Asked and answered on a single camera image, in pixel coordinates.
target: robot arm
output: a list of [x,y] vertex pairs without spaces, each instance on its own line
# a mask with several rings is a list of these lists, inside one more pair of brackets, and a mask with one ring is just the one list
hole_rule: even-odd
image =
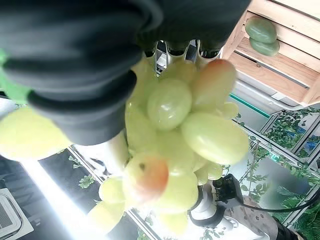
[[276,221],[259,208],[249,196],[242,196],[238,180],[228,174],[199,187],[199,197],[189,211],[191,221],[199,227],[217,228],[225,232],[245,227],[252,232],[252,239],[302,240],[302,237]]

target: green wire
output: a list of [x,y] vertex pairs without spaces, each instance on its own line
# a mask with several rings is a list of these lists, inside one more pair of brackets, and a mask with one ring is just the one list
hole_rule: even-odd
[[238,102],[240,102],[240,103],[242,103],[242,104],[246,105],[247,107],[251,108],[252,110],[254,110],[254,111],[256,111],[256,112],[260,113],[261,115],[265,116],[266,118],[269,118],[269,117],[270,117],[270,115],[269,115],[269,114],[265,113],[264,111],[260,110],[259,108],[256,108],[255,106],[251,105],[250,103],[248,103],[248,102],[246,102],[246,101],[242,100],[241,98],[237,97],[236,95],[234,95],[234,94],[230,93],[230,94],[229,94],[229,96],[230,96],[231,98],[233,98],[233,99],[237,100]]

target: wooden crate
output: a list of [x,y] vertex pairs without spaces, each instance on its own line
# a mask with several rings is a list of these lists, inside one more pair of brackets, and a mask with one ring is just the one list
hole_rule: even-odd
[[[271,20],[280,50],[256,52],[245,31],[248,19]],[[320,103],[320,1],[252,0],[226,42],[222,58],[237,70],[302,106]]]

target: black cable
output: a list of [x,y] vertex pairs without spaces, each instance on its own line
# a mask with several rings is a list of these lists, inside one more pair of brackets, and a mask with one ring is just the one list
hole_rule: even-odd
[[292,207],[292,208],[284,208],[284,209],[266,209],[266,208],[260,208],[260,207],[255,207],[255,206],[249,206],[246,204],[241,204],[243,207],[249,208],[249,209],[254,209],[254,210],[259,210],[263,212],[270,212],[270,213],[288,213],[288,212],[294,212],[300,209],[304,209],[313,203],[315,203],[320,197],[320,188],[317,190],[315,196],[311,198],[307,203],[302,204],[297,207]]

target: green grape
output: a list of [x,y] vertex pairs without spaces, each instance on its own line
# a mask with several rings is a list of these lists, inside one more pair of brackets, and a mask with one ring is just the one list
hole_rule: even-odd
[[146,104],[150,94],[157,88],[156,72],[152,69],[146,57],[143,57],[134,65],[132,71],[136,75],[136,84],[131,98],[134,98],[134,101],[143,107],[147,107]]
[[169,131],[176,128],[191,110],[189,87],[176,79],[165,79],[150,95],[147,113],[157,129]]
[[202,168],[194,172],[198,179],[198,185],[205,185],[208,182],[208,166],[204,165]]
[[178,214],[163,214],[157,213],[159,222],[174,236],[183,235],[188,227],[187,212]]
[[251,17],[245,24],[245,31],[250,38],[261,43],[272,44],[277,40],[275,25],[263,17]]
[[31,91],[31,88],[27,86],[20,85],[18,83],[13,83],[8,80],[4,73],[0,70],[0,86],[5,92],[5,94],[11,100],[14,100],[17,104],[27,104],[27,97]]
[[236,82],[237,71],[227,60],[208,63],[191,83],[192,109],[213,110],[221,108]]
[[98,231],[107,234],[120,222],[124,212],[124,202],[110,204],[101,201],[91,209],[87,218]]
[[122,178],[109,177],[99,188],[99,197],[109,204],[125,202],[125,195],[122,187]]
[[239,107],[233,102],[225,102],[221,108],[222,115],[225,119],[233,119],[239,113]]
[[218,164],[235,164],[248,152],[248,136],[231,120],[209,113],[190,114],[181,132],[197,154]]
[[210,161],[208,161],[207,159],[204,159],[202,156],[200,156],[197,153],[193,153],[194,155],[194,166],[193,166],[193,172],[201,169],[202,167],[204,167],[207,163],[209,163]]
[[151,153],[139,153],[123,173],[123,193],[127,205],[140,205],[157,200],[165,191],[169,171],[165,159]]
[[197,73],[196,65],[189,60],[181,60],[172,63],[161,72],[158,80],[161,82],[165,79],[178,79],[184,81],[186,84],[191,83]]
[[170,173],[192,173],[195,164],[194,152],[177,130],[158,134],[158,149]]
[[129,102],[125,108],[125,128],[130,152],[155,152],[157,133],[150,120],[135,102]]
[[280,43],[278,40],[276,40],[273,43],[264,43],[257,40],[254,40],[253,38],[249,38],[251,47],[256,50],[258,53],[273,57],[277,55],[277,53],[280,50]]
[[165,214],[184,213],[198,199],[198,180],[194,173],[170,175],[164,193],[154,204],[156,212]]
[[52,121],[19,108],[0,121],[0,155],[16,161],[41,160],[72,143]]
[[222,166],[220,164],[217,164],[215,162],[210,162],[207,165],[208,170],[208,178],[210,180],[218,180],[222,177]]

